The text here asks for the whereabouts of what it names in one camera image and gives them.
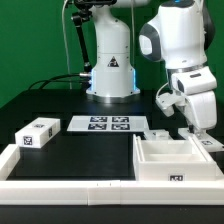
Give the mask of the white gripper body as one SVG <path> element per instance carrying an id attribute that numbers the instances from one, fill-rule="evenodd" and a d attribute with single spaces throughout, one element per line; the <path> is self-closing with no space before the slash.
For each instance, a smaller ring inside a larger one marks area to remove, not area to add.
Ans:
<path id="1" fill-rule="evenodd" d="M 185 95 L 178 110 L 185 116 L 187 123 L 197 130 L 209 130 L 216 126 L 217 108 L 213 91 Z"/>

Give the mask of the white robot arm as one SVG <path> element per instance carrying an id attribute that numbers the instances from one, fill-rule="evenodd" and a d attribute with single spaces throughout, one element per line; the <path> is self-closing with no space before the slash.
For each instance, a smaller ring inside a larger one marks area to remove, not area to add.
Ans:
<path id="1" fill-rule="evenodd" d="M 105 102 L 122 102 L 140 93 L 135 70 L 130 64 L 130 30 L 112 16 L 111 8 L 142 6 L 150 0 L 74 0 L 77 27 L 92 20 L 97 38 L 97 63 L 91 67 L 89 97 Z M 163 61 L 171 91 L 156 98 L 163 113 L 179 109 L 195 130 L 208 130 L 217 122 L 213 90 L 217 82 L 205 50 L 215 35 L 214 23 L 204 0 L 168 0 L 139 34 L 140 51 L 150 61 Z"/>

